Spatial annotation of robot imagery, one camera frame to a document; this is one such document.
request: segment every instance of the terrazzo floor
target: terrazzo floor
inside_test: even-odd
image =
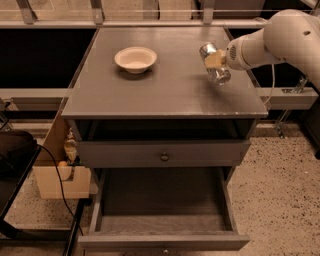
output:
[[[269,124],[251,138],[242,164],[228,185],[240,234],[251,241],[239,252],[172,252],[188,256],[320,255],[320,161],[296,124],[284,127],[280,139]],[[75,202],[68,200],[74,210]],[[27,178],[6,220],[21,228],[67,228],[71,218],[60,200],[40,199],[33,173]],[[91,207],[82,218],[86,233]],[[0,243],[0,255],[62,255],[63,243]],[[74,255],[149,256],[156,253],[89,253]]]

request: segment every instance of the drawer knob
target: drawer knob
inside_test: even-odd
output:
[[[169,160],[169,156],[167,153],[163,152],[160,159],[162,162],[167,162]]]

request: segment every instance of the bowl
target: bowl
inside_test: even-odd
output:
[[[156,62],[157,54],[145,47],[129,47],[119,51],[114,60],[129,73],[141,74]]]

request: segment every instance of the open drawer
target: open drawer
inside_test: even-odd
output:
[[[221,168],[102,170],[90,251],[240,250]]]

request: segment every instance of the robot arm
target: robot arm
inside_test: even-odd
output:
[[[232,40],[218,61],[236,70],[283,62],[299,69],[320,88],[319,18],[298,10],[280,11],[263,29]],[[212,68],[210,60],[205,64]]]

